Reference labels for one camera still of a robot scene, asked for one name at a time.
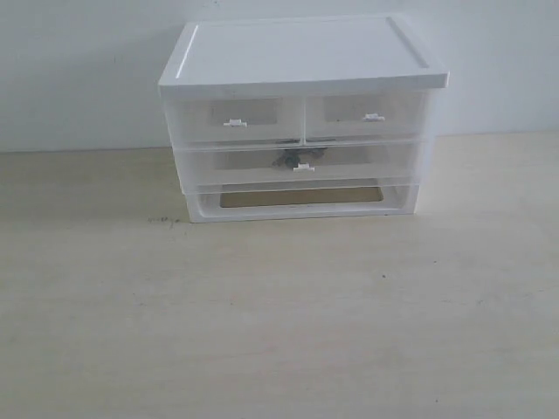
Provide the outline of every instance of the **white lid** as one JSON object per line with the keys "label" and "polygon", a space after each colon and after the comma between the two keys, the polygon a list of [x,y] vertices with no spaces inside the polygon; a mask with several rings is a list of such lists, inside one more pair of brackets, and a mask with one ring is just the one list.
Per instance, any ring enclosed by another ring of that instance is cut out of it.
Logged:
{"label": "white lid", "polygon": [[440,88],[447,77],[401,18],[382,15],[187,24],[160,85],[194,99]]}

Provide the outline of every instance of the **plastic storage box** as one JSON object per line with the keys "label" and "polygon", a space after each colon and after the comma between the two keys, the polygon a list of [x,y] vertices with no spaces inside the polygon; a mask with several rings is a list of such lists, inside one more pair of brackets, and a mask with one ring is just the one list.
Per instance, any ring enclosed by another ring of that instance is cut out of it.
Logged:
{"label": "plastic storage box", "polygon": [[447,80],[400,17],[187,24],[160,91],[190,220],[412,213]]}

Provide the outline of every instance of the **light wooden table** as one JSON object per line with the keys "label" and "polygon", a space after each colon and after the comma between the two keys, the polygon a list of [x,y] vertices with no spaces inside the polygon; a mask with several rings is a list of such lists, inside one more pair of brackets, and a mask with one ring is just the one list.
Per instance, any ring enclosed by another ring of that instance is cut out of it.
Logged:
{"label": "light wooden table", "polygon": [[195,225],[167,149],[0,155],[0,417],[556,417],[558,181],[442,138],[415,216]]}

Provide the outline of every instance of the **white drawer pull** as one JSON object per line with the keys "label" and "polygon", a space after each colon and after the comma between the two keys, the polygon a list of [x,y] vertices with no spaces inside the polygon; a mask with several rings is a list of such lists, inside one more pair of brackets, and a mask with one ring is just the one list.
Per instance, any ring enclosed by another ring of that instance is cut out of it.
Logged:
{"label": "white drawer pull", "polygon": [[296,168],[293,168],[293,172],[314,172],[314,168],[308,163],[299,163]]}
{"label": "white drawer pull", "polygon": [[362,120],[365,122],[382,122],[385,118],[378,113],[367,113]]}
{"label": "white drawer pull", "polygon": [[229,122],[224,123],[224,127],[246,127],[247,123],[243,120],[229,120]]}

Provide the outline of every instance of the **white wall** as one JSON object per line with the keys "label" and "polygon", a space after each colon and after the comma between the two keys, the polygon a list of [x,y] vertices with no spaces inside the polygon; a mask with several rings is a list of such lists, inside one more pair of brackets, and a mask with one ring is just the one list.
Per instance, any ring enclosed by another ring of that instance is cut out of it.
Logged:
{"label": "white wall", "polygon": [[451,69],[441,131],[559,129],[555,0],[0,0],[0,151],[169,144],[184,20],[399,11]]}

